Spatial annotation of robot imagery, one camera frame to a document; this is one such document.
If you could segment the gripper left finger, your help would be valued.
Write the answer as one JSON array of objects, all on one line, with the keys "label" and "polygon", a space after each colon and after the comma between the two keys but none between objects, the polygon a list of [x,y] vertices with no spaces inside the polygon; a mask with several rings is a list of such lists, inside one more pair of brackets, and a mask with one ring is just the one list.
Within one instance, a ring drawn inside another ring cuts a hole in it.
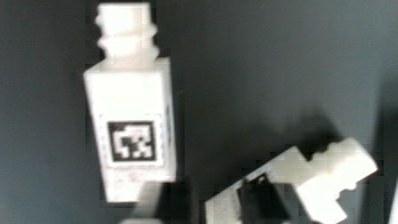
[{"label": "gripper left finger", "polygon": [[190,185],[185,182],[147,182],[121,224],[190,224]]}]

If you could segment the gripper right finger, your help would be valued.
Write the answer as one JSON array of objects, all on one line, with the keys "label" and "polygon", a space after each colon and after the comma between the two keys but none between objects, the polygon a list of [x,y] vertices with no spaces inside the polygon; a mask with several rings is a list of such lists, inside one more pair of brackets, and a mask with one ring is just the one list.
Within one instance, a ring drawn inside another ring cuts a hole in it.
[{"label": "gripper right finger", "polygon": [[314,224],[289,183],[243,179],[238,188],[241,224]]}]

